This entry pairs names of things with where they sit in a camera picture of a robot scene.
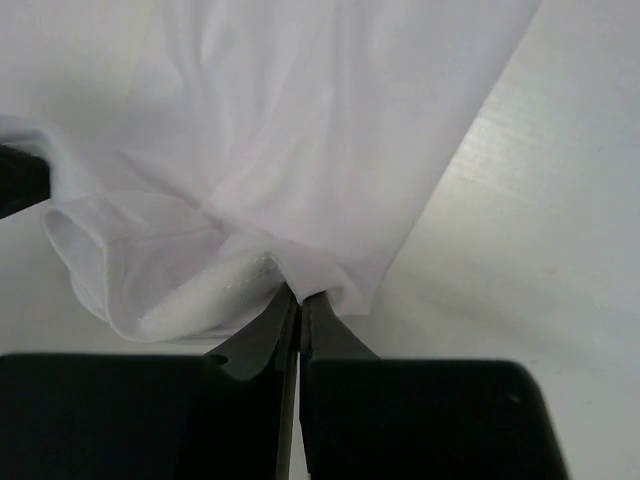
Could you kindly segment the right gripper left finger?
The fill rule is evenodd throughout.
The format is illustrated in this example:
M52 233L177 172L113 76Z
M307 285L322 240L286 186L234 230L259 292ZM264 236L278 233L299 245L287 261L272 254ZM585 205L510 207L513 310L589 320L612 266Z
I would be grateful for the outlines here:
M297 312L283 287L199 356L3 356L2 477L286 478Z

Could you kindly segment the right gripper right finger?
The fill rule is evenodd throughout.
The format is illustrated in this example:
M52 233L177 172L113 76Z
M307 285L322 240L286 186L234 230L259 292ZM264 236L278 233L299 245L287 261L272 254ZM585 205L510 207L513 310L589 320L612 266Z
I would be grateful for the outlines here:
M376 356L317 294L300 310L300 423L314 479L565 479L533 376L505 360Z

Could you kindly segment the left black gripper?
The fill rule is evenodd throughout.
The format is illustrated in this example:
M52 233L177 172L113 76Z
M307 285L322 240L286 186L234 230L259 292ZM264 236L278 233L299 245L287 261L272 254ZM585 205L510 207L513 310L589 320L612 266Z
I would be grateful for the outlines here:
M0 218L27 209L51 195L50 167L42 158L2 145Z

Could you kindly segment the white t shirt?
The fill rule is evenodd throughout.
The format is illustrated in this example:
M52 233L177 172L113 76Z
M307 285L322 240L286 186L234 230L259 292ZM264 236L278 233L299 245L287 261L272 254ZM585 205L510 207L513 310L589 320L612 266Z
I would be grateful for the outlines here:
M49 241L136 342L225 338L289 286L369 310L535 1L161 1L96 135L1 119L50 165Z

